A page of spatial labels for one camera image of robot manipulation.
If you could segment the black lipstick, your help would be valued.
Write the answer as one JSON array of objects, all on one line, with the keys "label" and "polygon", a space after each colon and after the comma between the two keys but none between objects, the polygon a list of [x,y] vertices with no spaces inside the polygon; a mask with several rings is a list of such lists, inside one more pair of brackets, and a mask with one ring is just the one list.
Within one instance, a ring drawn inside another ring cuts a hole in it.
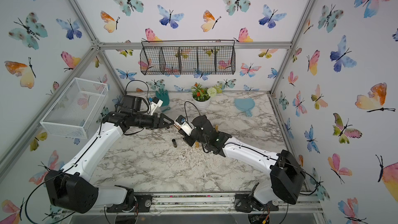
[{"label": "black lipstick", "polygon": [[174,146],[175,148],[177,148],[177,142],[176,142],[175,139],[172,139],[172,143],[173,143],[173,146]]}]

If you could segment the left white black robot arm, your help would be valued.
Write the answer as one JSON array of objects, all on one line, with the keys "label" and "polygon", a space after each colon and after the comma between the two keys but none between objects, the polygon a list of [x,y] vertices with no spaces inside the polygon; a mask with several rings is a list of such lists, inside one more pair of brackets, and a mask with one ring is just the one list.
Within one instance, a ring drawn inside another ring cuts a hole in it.
[{"label": "left white black robot arm", "polygon": [[95,187],[90,183],[93,172],[115,141],[129,135],[131,127],[140,130],[168,128],[173,124],[165,114],[155,110],[169,105],[168,91],[160,88],[155,97],[148,100],[125,94],[116,103],[116,109],[103,117],[92,139],[60,169],[50,169],[45,176],[45,185],[50,204],[77,213],[86,213],[92,208],[116,206],[119,212],[138,210],[133,189],[123,186]]}]

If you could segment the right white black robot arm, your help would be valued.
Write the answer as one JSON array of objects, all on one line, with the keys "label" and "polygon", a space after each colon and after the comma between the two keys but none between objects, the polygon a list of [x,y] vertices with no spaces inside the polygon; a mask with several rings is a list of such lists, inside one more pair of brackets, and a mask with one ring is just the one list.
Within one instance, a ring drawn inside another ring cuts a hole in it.
[{"label": "right white black robot arm", "polygon": [[303,195],[301,189],[308,173],[294,160],[291,152],[285,149],[271,152],[248,145],[230,134],[217,131],[205,115],[194,118],[192,122],[178,116],[174,125],[189,146],[199,143],[205,153],[244,162],[269,175],[269,181],[256,183],[249,194],[235,195],[236,211],[269,211],[278,200],[295,205]]}]

